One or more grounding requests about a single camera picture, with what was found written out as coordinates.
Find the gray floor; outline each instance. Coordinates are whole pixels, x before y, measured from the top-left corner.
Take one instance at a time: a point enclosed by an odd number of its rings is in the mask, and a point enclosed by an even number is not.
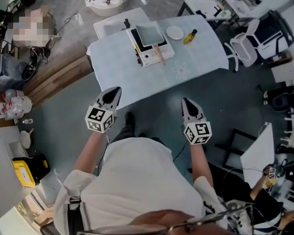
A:
[[[56,1],[47,0],[54,6],[50,8],[53,13],[63,19],[76,11],[72,5],[73,0],[66,1],[66,4],[62,1],[62,7],[57,7]],[[142,6],[152,19],[162,19],[175,16],[183,0],[150,1],[146,6],[137,5],[139,1],[133,1],[130,6]],[[76,4],[82,5],[83,0],[79,2],[76,1]],[[61,46],[74,42],[75,37],[80,41],[83,41],[84,37],[88,42],[96,40],[95,31],[92,28],[94,20],[89,22],[89,27],[82,30],[83,33],[79,32],[76,36],[72,33],[79,28],[76,28],[75,22],[68,24],[62,32],[65,37],[55,45],[52,52],[56,53],[60,51]],[[221,28],[217,34],[221,41],[225,42],[234,32]],[[262,92],[257,88],[258,84],[261,84],[265,90],[278,86],[274,82],[271,70],[261,65],[254,65],[250,68],[242,67],[238,73],[219,69],[120,109],[118,111],[120,118],[107,134],[110,139],[115,137],[123,126],[124,114],[131,110],[136,116],[136,134],[145,132],[149,137],[159,137],[175,156],[186,142],[180,128],[183,121],[180,100],[186,96],[202,106],[211,122],[213,136],[206,146],[206,154],[209,161],[220,165],[225,154],[224,151],[215,148],[214,144],[225,142],[233,128],[257,136],[264,122],[271,122],[276,143],[283,135],[283,130],[286,129],[283,115],[275,113],[270,106],[262,105]],[[60,189],[53,170],[56,169],[60,173],[59,179],[63,181],[72,170],[81,149],[91,134],[91,131],[86,128],[84,117],[88,106],[93,104],[99,92],[100,87],[92,73],[33,109],[27,115],[28,118],[34,119],[32,125],[20,124],[21,130],[35,128],[32,135],[33,147],[36,153],[46,155],[52,169],[41,184],[47,204],[54,203]],[[241,141],[238,148],[245,150],[248,145],[250,145],[249,142]],[[231,158],[231,161],[238,166],[237,158]],[[180,172],[190,180],[191,175],[187,172],[190,166],[188,147],[175,163]]]

